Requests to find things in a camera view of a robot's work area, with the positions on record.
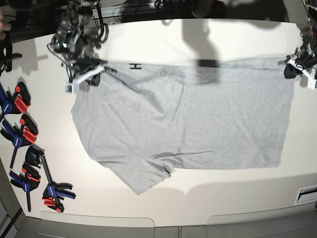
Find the black robot arm at image left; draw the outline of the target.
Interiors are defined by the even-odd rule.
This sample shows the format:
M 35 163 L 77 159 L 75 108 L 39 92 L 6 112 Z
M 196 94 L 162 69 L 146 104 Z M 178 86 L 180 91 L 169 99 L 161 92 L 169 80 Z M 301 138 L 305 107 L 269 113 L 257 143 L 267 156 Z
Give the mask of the black robot arm at image left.
M 98 86 L 101 73 L 109 68 L 94 49 L 100 49 L 109 34 L 104 23 L 99 0 L 69 0 L 61 22 L 47 44 L 48 50 L 61 60 L 67 75 L 68 92 L 87 82 Z

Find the black robot arm at image right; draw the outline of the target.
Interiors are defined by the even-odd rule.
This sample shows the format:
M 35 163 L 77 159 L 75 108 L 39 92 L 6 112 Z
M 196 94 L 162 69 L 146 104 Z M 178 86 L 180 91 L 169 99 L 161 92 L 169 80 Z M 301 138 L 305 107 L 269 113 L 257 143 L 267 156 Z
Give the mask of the black robot arm at image right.
M 301 32 L 303 45 L 296 50 L 295 62 L 305 69 L 317 64 L 317 1 L 303 0 L 308 26 Z

